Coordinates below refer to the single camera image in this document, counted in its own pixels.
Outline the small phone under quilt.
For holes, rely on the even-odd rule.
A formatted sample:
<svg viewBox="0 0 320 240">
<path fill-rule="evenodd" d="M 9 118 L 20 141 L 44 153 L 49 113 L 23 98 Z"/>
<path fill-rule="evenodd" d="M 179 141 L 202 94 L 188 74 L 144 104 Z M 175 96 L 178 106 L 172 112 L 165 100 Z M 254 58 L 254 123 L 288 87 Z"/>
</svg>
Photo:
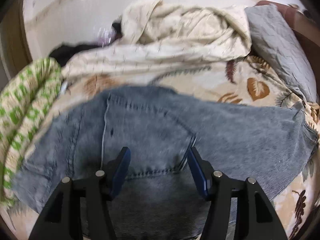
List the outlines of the small phone under quilt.
<svg viewBox="0 0 320 240">
<path fill-rule="evenodd" d="M 59 95 L 65 94 L 66 90 L 68 88 L 68 81 L 64 81 L 61 85 L 60 93 Z"/>
</svg>

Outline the black garment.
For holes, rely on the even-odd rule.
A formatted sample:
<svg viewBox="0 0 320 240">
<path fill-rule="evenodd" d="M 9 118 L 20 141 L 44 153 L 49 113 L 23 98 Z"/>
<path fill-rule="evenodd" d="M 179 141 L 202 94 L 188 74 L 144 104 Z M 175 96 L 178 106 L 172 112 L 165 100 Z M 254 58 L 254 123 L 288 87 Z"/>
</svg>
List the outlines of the black garment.
<svg viewBox="0 0 320 240">
<path fill-rule="evenodd" d="M 62 44 L 50 52 L 49 57 L 55 59 L 61 67 L 64 67 L 75 54 L 99 47 L 97 44 L 79 44 L 76 46 Z"/>
</svg>

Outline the grey denim jeans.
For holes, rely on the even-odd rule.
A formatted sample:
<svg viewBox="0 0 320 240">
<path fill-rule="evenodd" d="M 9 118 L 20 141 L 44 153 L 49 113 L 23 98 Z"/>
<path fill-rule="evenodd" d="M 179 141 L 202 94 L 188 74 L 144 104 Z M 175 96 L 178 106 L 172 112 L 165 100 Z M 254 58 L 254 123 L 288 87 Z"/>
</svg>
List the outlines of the grey denim jeans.
<svg viewBox="0 0 320 240">
<path fill-rule="evenodd" d="M 209 209 L 187 165 L 190 146 L 231 178 L 256 178 L 274 198 L 303 169 L 317 140 L 301 103 L 252 107 L 122 86 L 54 118 L 12 188 L 40 212 L 62 178 L 87 178 L 126 146 L 129 171 L 109 205 L 116 236 L 188 239 L 201 233 Z"/>
</svg>

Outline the brown headboard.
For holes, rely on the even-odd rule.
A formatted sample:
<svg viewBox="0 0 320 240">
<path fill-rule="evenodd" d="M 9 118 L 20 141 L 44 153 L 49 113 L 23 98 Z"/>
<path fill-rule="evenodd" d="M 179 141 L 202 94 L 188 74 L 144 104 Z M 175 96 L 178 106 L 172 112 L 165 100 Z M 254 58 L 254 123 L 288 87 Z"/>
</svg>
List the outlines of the brown headboard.
<svg viewBox="0 0 320 240">
<path fill-rule="evenodd" d="M 313 66 L 319 57 L 319 27 L 297 9 L 288 5 L 259 1 L 256 6 L 275 5 L 289 27 L 294 32 L 299 44 L 304 50 L 306 57 Z"/>
</svg>

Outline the green patterned folded quilt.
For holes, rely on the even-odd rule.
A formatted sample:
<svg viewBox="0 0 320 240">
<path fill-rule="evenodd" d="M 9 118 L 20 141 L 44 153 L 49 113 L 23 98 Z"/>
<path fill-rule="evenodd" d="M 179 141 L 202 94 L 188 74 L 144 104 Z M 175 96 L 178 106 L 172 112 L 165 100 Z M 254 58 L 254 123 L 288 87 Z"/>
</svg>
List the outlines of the green patterned folded quilt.
<svg viewBox="0 0 320 240">
<path fill-rule="evenodd" d="M 12 179 L 56 99 L 61 67 L 51 57 L 24 67 L 1 91 L 1 206 L 13 206 Z"/>
</svg>

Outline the cream patterned duvet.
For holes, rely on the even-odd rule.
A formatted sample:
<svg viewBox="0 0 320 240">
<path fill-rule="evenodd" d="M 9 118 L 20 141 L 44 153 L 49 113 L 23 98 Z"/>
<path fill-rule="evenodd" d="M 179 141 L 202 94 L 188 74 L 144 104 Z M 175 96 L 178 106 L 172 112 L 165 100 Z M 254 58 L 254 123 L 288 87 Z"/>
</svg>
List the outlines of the cream patterned duvet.
<svg viewBox="0 0 320 240">
<path fill-rule="evenodd" d="M 187 6 L 137 0 L 120 17 L 122 37 L 74 55 L 64 79 L 193 67 L 246 57 L 252 40 L 243 6 Z"/>
</svg>

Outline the leaf print bed blanket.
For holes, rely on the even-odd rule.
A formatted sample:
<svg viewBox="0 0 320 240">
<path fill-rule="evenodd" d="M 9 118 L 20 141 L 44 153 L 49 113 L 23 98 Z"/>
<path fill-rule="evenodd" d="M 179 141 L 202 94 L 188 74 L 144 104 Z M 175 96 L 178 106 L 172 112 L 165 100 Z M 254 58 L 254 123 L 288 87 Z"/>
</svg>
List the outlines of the leaf print bed blanket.
<svg viewBox="0 0 320 240">
<path fill-rule="evenodd" d="M 157 69 L 120 75 L 104 71 L 99 60 L 85 60 L 78 54 L 66 63 L 62 73 L 70 87 L 54 102 L 35 139 L 40 139 L 52 119 L 61 112 L 91 99 L 106 88 L 129 83 L 165 86 L 202 100 L 257 107 L 291 107 L 303 100 L 297 88 L 285 84 L 276 71 L 257 56 L 179 70 Z M 305 238 L 319 220 L 318 152 L 272 200 L 272 204 L 289 239 Z"/>
</svg>

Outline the clear purple plastic bag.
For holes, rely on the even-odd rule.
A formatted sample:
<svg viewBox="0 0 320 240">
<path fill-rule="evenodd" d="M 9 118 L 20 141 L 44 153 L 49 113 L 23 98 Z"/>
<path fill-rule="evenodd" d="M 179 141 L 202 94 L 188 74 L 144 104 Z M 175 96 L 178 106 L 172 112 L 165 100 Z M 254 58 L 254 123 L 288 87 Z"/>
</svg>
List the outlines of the clear purple plastic bag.
<svg viewBox="0 0 320 240">
<path fill-rule="evenodd" d="M 116 36 L 117 32 L 113 27 L 110 29 L 100 28 L 98 31 L 97 43 L 101 47 L 109 46 L 116 40 Z"/>
</svg>

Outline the grey quilted pillow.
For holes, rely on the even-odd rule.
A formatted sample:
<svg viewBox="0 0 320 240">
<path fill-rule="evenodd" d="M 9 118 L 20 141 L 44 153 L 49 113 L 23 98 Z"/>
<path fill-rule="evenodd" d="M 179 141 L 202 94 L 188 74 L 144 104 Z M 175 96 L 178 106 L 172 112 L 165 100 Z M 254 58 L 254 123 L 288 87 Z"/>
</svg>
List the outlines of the grey quilted pillow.
<svg viewBox="0 0 320 240">
<path fill-rule="evenodd" d="M 252 47 L 294 92 L 317 101 L 316 78 L 293 30 L 275 5 L 245 9 Z"/>
</svg>

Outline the wooden glass panel door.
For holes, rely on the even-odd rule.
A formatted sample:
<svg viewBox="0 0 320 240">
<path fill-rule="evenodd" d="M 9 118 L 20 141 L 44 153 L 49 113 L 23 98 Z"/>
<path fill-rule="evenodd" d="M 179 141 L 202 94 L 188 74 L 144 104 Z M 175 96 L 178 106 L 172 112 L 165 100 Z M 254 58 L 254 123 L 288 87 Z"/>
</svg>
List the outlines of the wooden glass panel door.
<svg viewBox="0 0 320 240">
<path fill-rule="evenodd" d="M 24 0 L 12 0 L 1 21 L 1 67 L 8 80 L 32 62 L 24 18 Z"/>
</svg>

